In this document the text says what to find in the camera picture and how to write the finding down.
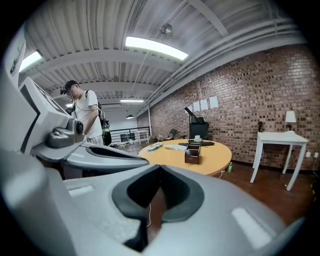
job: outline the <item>ceiling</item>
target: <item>ceiling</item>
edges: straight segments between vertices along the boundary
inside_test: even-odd
[[[170,36],[159,33],[164,23]],[[127,48],[127,36],[155,40],[189,56],[184,60]],[[42,60],[20,74],[31,77],[56,101],[59,88],[75,80],[95,91],[106,111],[136,110],[242,56],[305,43],[288,16],[266,0],[52,0],[25,24],[25,56]],[[120,104],[120,99],[144,99]]]

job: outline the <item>small bottle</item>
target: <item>small bottle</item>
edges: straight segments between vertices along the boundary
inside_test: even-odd
[[[228,173],[231,173],[231,171],[232,171],[232,162],[230,162],[229,164]]]

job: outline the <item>paper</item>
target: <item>paper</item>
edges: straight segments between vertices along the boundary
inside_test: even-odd
[[[200,100],[201,110],[208,110],[208,102],[207,99]]]
[[[210,97],[209,100],[210,100],[210,108],[211,108],[211,109],[213,109],[213,108],[219,108],[219,105],[218,105],[218,97],[217,97],[217,96]]]
[[[199,101],[196,101],[196,102],[193,103],[193,111],[194,111],[194,112],[200,111]]]
[[[188,109],[192,112],[192,106],[188,106]]]

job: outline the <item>man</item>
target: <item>man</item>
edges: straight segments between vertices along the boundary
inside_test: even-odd
[[[71,116],[83,122],[83,133],[86,136],[86,141],[103,145],[96,94],[92,90],[88,90],[86,94],[74,80],[68,81],[64,87],[68,97],[73,99],[75,103],[75,110]]]

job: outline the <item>white t-shirt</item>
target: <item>white t-shirt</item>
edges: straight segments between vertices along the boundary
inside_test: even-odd
[[[89,106],[92,106],[92,105],[96,105],[96,107],[98,108],[98,99],[96,94],[92,90],[89,90],[87,92],[87,96],[86,96],[86,92],[84,92],[81,99],[78,99],[76,101],[75,111],[72,112],[73,118],[77,118],[81,122],[83,122],[83,130],[86,130],[86,127],[89,121],[88,115],[89,113],[91,113],[91,111],[84,111],[84,110],[89,110]],[[86,136],[92,139],[100,135],[102,135],[102,128],[101,128],[99,116],[97,116],[90,130],[87,132]]]

